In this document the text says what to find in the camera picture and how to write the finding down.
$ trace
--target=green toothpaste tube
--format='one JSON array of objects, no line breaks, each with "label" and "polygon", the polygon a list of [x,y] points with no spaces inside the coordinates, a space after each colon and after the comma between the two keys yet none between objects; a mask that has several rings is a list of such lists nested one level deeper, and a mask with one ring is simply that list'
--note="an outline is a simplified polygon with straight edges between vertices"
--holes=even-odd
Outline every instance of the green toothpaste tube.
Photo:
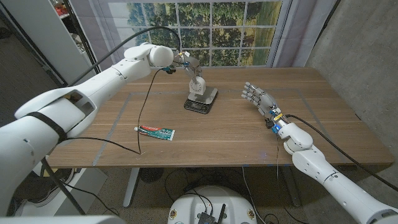
[{"label": "green toothpaste tube", "polygon": [[173,140],[174,132],[175,130],[171,129],[165,129],[165,128],[153,128],[153,127],[147,127],[147,126],[139,126],[139,128],[135,127],[135,131],[138,131],[138,133],[154,137],[154,138],[159,138],[159,139],[166,139],[166,140]]}]

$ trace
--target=kitchen scale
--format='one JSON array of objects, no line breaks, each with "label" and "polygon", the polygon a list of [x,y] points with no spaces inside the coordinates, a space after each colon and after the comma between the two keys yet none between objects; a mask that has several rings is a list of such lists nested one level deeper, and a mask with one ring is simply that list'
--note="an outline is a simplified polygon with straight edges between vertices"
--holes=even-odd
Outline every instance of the kitchen scale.
[{"label": "kitchen scale", "polygon": [[203,95],[190,93],[188,95],[188,99],[184,103],[184,108],[198,113],[207,114],[213,106],[217,93],[218,90],[210,86],[206,87]]}]

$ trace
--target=robot finger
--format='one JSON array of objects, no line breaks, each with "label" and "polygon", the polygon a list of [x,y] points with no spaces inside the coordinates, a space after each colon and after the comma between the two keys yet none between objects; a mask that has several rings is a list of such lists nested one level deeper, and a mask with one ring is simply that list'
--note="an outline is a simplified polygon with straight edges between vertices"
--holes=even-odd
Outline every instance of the robot finger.
[{"label": "robot finger", "polygon": [[254,100],[250,96],[246,96],[245,94],[242,94],[241,96],[242,96],[242,98],[247,99],[250,102],[253,102],[254,106],[259,106],[260,105],[258,101]]},{"label": "robot finger", "polygon": [[245,87],[245,89],[248,90],[248,92],[253,93],[258,97],[260,97],[261,95],[263,95],[265,93],[264,90],[260,89],[256,85],[253,85],[249,82],[246,82],[244,87]]},{"label": "robot finger", "polygon": [[251,97],[252,99],[254,99],[257,102],[260,100],[260,98],[258,96],[253,95],[252,93],[249,93],[246,90],[243,90],[242,93],[245,94],[247,97]]}]

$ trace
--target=wooden table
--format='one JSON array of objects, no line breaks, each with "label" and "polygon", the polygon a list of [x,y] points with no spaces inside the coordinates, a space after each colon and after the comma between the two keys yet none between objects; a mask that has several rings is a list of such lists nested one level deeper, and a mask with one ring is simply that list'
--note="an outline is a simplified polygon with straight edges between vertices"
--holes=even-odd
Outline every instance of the wooden table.
[{"label": "wooden table", "polygon": [[[137,148],[139,111],[152,75],[125,86],[106,102],[82,136],[105,138]],[[394,157],[359,120],[354,111],[312,68],[205,69],[208,86],[219,89],[209,114],[184,109],[190,79],[182,70],[160,72],[141,116],[141,125],[175,130],[173,141],[140,136],[142,155],[101,141],[76,140],[57,147],[49,157],[52,167],[195,167],[273,166],[277,139],[266,129],[257,108],[241,98],[245,82],[268,91],[284,114],[303,118],[329,136],[363,164],[394,162]],[[351,164],[315,131],[290,119],[310,133],[314,145],[331,164]],[[292,164],[280,141],[279,164]]]}]

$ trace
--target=blue connector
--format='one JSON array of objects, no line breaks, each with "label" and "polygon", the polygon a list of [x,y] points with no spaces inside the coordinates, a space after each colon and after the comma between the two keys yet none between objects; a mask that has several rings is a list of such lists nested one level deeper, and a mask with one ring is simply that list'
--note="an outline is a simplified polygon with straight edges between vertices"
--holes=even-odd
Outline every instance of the blue connector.
[{"label": "blue connector", "polygon": [[279,131],[280,127],[276,124],[273,125],[273,127],[271,128],[272,132],[277,134]]}]

